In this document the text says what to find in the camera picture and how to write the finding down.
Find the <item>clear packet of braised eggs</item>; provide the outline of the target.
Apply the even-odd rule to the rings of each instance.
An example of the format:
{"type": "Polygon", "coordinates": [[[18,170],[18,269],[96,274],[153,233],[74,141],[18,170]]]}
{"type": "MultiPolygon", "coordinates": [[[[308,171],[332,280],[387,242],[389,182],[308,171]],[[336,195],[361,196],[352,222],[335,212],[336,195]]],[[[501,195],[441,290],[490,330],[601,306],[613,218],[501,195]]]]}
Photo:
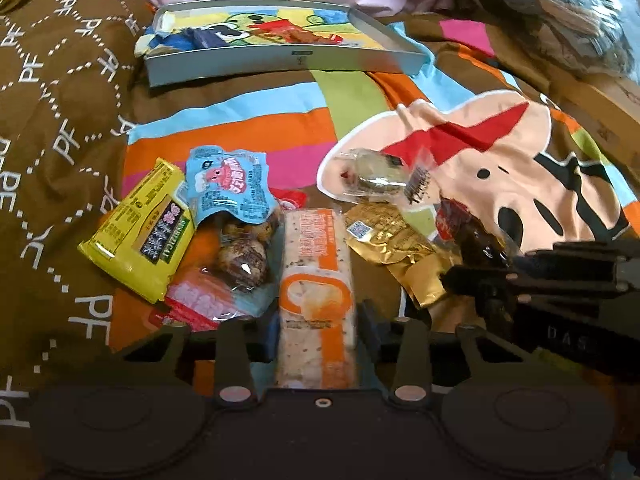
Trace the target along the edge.
{"type": "Polygon", "coordinates": [[[259,224],[231,214],[207,221],[200,234],[212,234],[218,245],[205,255],[183,260],[157,312],[160,322],[206,332],[232,318],[265,313],[277,292],[282,220],[277,208],[259,224]]]}

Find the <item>orange white rice cracker pack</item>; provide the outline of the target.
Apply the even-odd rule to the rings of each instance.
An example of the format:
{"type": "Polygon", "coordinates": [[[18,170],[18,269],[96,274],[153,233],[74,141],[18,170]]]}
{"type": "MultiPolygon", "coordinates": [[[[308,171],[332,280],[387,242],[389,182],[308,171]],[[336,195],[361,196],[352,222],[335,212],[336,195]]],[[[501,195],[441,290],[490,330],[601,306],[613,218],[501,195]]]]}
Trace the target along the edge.
{"type": "Polygon", "coordinates": [[[344,222],[334,210],[285,214],[279,312],[278,386],[358,385],[352,266],[344,222]]]}

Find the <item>gold foil snack packet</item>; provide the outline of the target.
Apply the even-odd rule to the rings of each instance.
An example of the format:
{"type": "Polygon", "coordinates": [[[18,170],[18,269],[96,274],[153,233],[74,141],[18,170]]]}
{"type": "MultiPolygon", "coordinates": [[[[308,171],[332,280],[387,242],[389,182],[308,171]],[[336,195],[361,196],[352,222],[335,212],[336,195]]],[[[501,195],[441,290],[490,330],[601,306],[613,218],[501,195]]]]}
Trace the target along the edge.
{"type": "Polygon", "coordinates": [[[460,259],[429,242],[388,203],[360,203],[343,214],[347,244],[367,262],[385,266],[419,309],[442,300],[440,276],[460,259]]]}

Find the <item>dark dried fruit packet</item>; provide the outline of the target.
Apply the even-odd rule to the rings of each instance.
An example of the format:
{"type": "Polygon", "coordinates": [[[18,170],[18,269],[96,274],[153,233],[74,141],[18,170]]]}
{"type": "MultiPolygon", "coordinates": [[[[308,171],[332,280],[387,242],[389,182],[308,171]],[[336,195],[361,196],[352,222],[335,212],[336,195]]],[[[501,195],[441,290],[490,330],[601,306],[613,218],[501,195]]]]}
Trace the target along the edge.
{"type": "Polygon", "coordinates": [[[456,244],[466,266],[505,269],[510,263],[502,240],[457,200],[446,197],[440,200],[436,228],[443,240],[456,244]]]}

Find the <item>yellow snack packet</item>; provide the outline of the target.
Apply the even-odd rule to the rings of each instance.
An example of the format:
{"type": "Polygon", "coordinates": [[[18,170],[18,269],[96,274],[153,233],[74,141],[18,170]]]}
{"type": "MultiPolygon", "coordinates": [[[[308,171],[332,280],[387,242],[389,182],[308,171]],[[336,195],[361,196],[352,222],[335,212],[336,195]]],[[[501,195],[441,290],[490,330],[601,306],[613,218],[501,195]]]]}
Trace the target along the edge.
{"type": "Polygon", "coordinates": [[[78,250],[150,304],[165,297],[195,232],[186,179],[170,162],[153,169],[78,250]]]}

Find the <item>blue sausage snack packet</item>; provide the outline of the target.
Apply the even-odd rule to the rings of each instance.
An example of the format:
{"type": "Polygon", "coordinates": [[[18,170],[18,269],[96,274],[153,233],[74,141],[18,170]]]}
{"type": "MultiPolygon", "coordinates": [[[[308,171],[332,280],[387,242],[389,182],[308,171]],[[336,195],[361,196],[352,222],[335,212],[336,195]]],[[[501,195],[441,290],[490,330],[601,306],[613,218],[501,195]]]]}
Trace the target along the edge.
{"type": "Polygon", "coordinates": [[[186,196],[195,225],[223,212],[244,223],[264,223],[278,208],[268,172],[263,152],[227,152],[217,145],[194,148],[186,161],[186,196]]]}

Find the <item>clear round cake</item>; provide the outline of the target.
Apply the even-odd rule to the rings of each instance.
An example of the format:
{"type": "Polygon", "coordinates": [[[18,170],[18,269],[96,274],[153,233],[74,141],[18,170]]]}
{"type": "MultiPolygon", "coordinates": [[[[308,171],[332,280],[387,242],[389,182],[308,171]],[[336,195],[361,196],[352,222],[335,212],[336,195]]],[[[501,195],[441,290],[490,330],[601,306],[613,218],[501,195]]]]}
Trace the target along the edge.
{"type": "Polygon", "coordinates": [[[439,199],[439,186],[422,159],[407,165],[396,155],[352,148],[334,157],[328,171],[337,194],[355,202],[417,207],[439,199]]]}

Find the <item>white navy sachet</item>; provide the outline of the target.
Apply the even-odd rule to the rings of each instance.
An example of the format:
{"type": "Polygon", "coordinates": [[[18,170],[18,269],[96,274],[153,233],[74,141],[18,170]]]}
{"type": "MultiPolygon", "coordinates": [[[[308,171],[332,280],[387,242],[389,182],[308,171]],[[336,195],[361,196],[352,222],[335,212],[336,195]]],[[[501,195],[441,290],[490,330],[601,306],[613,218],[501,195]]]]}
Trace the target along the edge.
{"type": "Polygon", "coordinates": [[[234,40],[234,36],[230,35],[230,32],[230,28],[221,24],[209,28],[188,27],[181,31],[194,49],[227,47],[234,40]]]}

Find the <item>colourful cartoon bed sheet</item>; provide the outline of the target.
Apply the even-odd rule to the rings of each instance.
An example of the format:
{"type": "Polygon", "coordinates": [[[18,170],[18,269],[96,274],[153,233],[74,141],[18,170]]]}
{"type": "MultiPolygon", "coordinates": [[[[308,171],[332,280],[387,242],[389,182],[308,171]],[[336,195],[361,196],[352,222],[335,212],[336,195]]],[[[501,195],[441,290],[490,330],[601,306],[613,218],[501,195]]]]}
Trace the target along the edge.
{"type": "Polygon", "coordinates": [[[482,22],[427,14],[395,29],[426,53],[413,76],[294,70],[155,89],[139,76],[122,189],[158,158],[183,166],[213,144],[265,153],[273,188],[302,188],[321,207],[342,151],[373,148],[405,162],[429,151],[444,194],[525,250],[638,235],[639,169],[552,101],[549,62],[482,22]]]}

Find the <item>plastic bag of clothes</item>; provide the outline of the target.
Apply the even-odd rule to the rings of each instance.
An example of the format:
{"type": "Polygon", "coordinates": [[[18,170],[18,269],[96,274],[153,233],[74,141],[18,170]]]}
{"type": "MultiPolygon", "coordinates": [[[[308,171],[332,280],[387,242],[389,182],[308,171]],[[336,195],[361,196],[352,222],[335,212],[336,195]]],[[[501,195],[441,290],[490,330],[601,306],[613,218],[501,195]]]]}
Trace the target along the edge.
{"type": "Polygon", "coordinates": [[[474,0],[574,73],[639,81],[638,0],[474,0]]]}

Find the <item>grey tray with cartoon liner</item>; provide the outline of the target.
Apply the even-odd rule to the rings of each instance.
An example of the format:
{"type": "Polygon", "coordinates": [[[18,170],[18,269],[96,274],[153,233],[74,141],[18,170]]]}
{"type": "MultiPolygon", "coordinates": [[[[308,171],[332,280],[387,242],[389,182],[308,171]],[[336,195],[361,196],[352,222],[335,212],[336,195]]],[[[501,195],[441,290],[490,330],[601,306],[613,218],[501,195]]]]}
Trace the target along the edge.
{"type": "Polygon", "coordinates": [[[137,40],[151,87],[233,75],[337,70],[415,75],[425,51],[352,6],[310,0],[165,4],[137,40]],[[194,49],[185,28],[226,25],[227,47],[194,49]]]}

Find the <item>brown PF patterned quilt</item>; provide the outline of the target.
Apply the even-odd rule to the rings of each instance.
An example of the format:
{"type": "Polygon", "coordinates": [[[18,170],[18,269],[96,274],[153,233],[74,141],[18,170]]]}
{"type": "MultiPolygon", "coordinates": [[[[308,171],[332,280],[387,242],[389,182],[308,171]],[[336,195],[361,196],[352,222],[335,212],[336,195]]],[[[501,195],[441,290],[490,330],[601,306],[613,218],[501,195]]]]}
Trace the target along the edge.
{"type": "Polygon", "coordinates": [[[1,474],[39,479],[35,393],[108,345],[115,286],[78,252],[119,203],[148,0],[1,0],[1,474]]]}

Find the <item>wooden bed frame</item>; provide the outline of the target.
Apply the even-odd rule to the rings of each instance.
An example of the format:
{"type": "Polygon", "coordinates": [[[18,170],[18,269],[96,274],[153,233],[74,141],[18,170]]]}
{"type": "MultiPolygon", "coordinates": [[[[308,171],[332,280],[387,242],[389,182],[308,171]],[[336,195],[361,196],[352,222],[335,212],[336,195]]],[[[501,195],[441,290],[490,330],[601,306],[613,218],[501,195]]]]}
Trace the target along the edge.
{"type": "Polygon", "coordinates": [[[608,154],[639,169],[639,86],[603,74],[575,76],[547,63],[551,99],[580,120],[608,154]]]}

